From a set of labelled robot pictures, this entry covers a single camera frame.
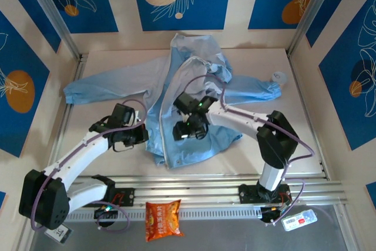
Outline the light blue zip jacket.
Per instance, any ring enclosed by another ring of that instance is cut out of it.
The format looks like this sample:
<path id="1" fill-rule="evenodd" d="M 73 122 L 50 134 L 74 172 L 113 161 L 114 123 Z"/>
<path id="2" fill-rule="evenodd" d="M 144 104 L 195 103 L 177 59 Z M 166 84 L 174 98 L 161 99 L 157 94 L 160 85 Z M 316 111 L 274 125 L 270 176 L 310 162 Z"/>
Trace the light blue zip jacket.
<path id="1" fill-rule="evenodd" d="M 239 131 L 209 126 L 201 140 L 174 140 L 173 127 L 181 117 L 173 102 L 182 92 L 196 99 L 224 98 L 230 105 L 272 101 L 281 96 L 274 82 L 234 75 L 213 37 L 179 34 L 170 43 L 168 57 L 88 76 L 64 90 L 67 103 L 74 105 L 142 94 L 149 133 L 146 149 L 155 155 L 156 163 L 166 163 L 170 168 L 209 159 L 242 137 Z"/>

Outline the orange snack bag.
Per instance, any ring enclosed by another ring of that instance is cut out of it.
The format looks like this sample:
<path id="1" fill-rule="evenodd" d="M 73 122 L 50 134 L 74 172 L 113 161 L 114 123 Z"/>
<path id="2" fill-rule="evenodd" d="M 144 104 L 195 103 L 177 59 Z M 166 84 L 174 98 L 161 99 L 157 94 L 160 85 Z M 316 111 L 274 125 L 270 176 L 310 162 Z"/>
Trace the orange snack bag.
<path id="1" fill-rule="evenodd" d="M 146 241 L 150 242 L 167 236 L 184 236 L 179 225 L 181 200 L 170 203 L 146 202 Z"/>

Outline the small white round container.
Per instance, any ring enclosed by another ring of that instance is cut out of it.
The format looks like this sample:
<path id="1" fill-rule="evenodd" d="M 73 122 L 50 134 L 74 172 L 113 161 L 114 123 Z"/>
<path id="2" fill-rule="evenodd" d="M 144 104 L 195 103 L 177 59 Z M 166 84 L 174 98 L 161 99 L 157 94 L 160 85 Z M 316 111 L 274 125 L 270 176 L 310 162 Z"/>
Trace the small white round container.
<path id="1" fill-rule="evenodd" d="M 274 82 L 282 88 L 288 82 L 288 76 L 284 72 L 277 71 L 271 75 L 270 82 Z"/>

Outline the black and white label card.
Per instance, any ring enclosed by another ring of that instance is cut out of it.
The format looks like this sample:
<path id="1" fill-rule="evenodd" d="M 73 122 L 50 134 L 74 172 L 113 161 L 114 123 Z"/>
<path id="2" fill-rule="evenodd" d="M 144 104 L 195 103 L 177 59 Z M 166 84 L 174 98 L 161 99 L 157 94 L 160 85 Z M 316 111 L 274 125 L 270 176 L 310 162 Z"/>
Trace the black and white label card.
<path id="1" fill-rule="evenodd" d="M 44 234 L 47 235 L 47 237 L 51 238 L 55 242 L 64 245 L 66 241 L 71 236 L 73 230 L 69 227 L 61 224 L 54 230 L 46 229 L 44 231 Z"/>

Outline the white labelled plastic box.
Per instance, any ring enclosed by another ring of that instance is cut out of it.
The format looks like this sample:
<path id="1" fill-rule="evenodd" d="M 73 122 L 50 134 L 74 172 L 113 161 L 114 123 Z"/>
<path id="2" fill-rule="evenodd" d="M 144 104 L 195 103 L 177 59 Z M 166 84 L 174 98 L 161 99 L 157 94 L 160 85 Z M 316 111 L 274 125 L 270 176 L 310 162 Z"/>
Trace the white labelled plastic box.
<path id="1" fill-rule="evenodd" d="M 317 221 L 317 215 L 312 209 L 304 210 L 295 215 L 289 216 L 282 220 L 283 228 L 286 232 L 307 226 Z"/>

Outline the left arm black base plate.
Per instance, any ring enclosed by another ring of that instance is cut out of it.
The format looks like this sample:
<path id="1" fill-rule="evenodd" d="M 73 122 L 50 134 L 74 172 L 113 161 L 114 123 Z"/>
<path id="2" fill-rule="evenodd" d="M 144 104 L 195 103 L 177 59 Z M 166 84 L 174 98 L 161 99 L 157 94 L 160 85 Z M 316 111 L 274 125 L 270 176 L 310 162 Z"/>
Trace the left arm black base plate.
<path id="1" fill-rule="evenodd" d="M 133 206 L 135 189 L 134 188 L 113 188 L 101 200 L 102 202 L 109 202 L 119 207 Z M 94 204 L 96 208 L 94 212 L 94 219 L 117 219 L 122 213 L 107 204 Z"/>

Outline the long aluminium mounting rail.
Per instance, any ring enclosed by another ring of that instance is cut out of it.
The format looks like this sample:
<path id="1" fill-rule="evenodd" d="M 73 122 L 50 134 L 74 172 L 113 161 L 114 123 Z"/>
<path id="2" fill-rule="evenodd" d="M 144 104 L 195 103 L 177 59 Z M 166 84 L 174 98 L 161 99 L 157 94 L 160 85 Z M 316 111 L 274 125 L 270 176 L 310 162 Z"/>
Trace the long aluminium mounting rail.
<path id="1" fill-rule="evenodd" d="M 135 188 L 135 206 L 145 202 L 169 202 L 181 199 L 185 206 L 239 205 L 238 187 L 255 185 L 257 175 L 170 175 L 110 176 L 117 188 Z M 305 179 L 298 205 L 336 205 L 347 203 L 340 181 L 322 176 Z"/>

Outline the aluminium table edge rail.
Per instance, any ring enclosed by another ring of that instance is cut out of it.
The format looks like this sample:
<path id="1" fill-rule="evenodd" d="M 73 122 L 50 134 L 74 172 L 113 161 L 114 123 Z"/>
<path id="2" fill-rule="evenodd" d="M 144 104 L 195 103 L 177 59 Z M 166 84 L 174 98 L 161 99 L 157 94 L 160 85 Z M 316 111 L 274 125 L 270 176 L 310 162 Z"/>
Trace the aluminium table edge rail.
<path id="1" fill-rule="evenodd" d="M 302 107 L 303 107 L 303 110 L 304 110 L 305 118 L 306 118 L 307 123 L 308 123 L 308 127 L 310 129 L 311 135 L 313 136 L 315 155 L 318 158 L 318 161 L 319 161 L 319 164 L 321 166 L 321 170 L 323 171 L 325 179 L 331 180 L 330 174 L 327 172 L 327 166 L 326 166 L 326 163 L 325 163 L 325 159 L 323 158 L 323 151 L 322 151 L 320 142 L 318 140 L 317 134 L 315 132 L 314 126 L 313 126 L 312 121 L 311 121 L 310 113 L 309 113 L 307 103 L 306 103 L 306 98 L 304 97 L 303 85 L 299 80 L 297 71 L 296 71 L 296 69 L 293 65 L 293 62 L 292 62 L 290 56 L 287 56 L 287 59 L 288 59 L 289 65 L 290 65 L 291 73 L 293 75 L 293 78 L 294 78 L 294 81 L 295 81 L 295 84 L 296 84 L 296 87 L 297 87 L 297 91 L 299 93 L 299 97 L 300 97 L 300 100 L 301 100 L 301 103 L 302 103 Z"/>
<path id="2" fill-rule="evenodd" d="M 73 82 L 80 79 L 83 76 L 83 71 L 85 70 L 85 65 L 88 60 L 88 53 L 80 55 L 80 59 L 77 62 L 73 77 L 71 77 L 68 82 Z M 62 102 L 59 105 L 58 112 L 56 114 L 56 119 L 52 129 L 51 135 L 51 151 L 49 155 L 49 160 L 47 166 L 55 163 L 61 156 L 61 150 L 63 146 L 63 141 L 68 128 L 69 120 L 72 114 L 73 106 L 65 103 L 65 98 L 62 98 Z"/>

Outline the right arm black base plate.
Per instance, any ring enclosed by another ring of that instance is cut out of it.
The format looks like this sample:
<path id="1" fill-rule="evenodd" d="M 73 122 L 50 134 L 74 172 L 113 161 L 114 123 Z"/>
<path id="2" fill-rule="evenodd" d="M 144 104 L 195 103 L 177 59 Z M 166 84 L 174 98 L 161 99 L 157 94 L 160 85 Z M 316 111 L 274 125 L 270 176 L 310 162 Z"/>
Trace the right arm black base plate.
<path id="1" fill-rule="evenodd" d="M 276 190 L 269 191 L 259 183 L 256 185 L 242 184 L 238 187 L 241 204 L 263 204 L 261 221 L 275 222 L 292 204 L 290 188 L 287 184 L 278 184 Z"/>

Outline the aluminium frame post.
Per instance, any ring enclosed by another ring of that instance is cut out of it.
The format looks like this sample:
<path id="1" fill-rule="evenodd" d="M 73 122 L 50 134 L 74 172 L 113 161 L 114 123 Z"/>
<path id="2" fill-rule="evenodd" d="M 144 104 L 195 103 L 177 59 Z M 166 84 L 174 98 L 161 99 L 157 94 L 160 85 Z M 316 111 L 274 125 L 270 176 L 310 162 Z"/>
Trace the aluminium frame post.
<path id="1" fill-rule="evenodd" d="M 302 15 L 301 21 L 298 23 L 294 36 L 288 46 L 286 53 L 288 59 L 292 57 L 303 36 L 308 31 L 318 11 L 320 10 L 324 0 L 310 0 L 307 9 Z"/>
<path id="2" fill-rule="evenodd" d="M 52 24 L 54 30 L 59 35 L 60 39 L 64 42 L 69 52 L 72 56 L 79 61 L 80 53 L 78 47 L 74 43 L 71 33 L 65 24 L 65 21 L 61 17 L 56 5 L 53 0 L 37 0 L 43 12 L 48 17 L 50 23 Z"/>

